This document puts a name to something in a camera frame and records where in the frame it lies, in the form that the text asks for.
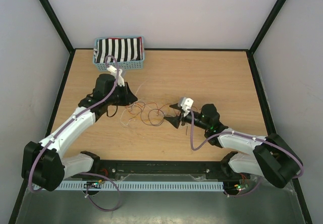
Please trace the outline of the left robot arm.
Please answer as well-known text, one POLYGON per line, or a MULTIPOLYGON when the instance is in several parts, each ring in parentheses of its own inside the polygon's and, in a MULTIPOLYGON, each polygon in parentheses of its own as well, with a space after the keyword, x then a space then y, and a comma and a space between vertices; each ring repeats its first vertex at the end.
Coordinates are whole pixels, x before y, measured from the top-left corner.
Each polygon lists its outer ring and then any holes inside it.
POLYGON ((79 103, 72 115, 53 133, 40 142, 29 142, 23 153, 22 178, 28 181, 30 191, 55 190, 62 180, 85 173, 96 177, 101 170, 100 158, 89 151, 64 157, 71 144, 99 118, 107 114, 110 105, 129 106, 138 98, 127 82, 118 85, 111 74, 100 74, 93 91, 79 103))

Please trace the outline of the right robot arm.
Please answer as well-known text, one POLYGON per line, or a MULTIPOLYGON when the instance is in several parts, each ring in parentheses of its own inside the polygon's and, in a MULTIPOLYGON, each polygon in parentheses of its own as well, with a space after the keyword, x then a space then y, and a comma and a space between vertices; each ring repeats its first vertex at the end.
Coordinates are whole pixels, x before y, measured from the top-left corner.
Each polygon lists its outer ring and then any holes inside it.
POLYGON ((171 106, 180 113, 164 119, 175 128, 190 124, 204 130, 205 143, 232 150, 221 160, 221 173, 226 178, 236 174, 251 174, 264 177, 277 188, 284 188, 292 179, 303 175, 300 158, 283 138, 275 133, 268 136, 253 136, 235 131, 220 121, 214 104, 205 104, 200 112, 193 111, 185 103, 171 106))

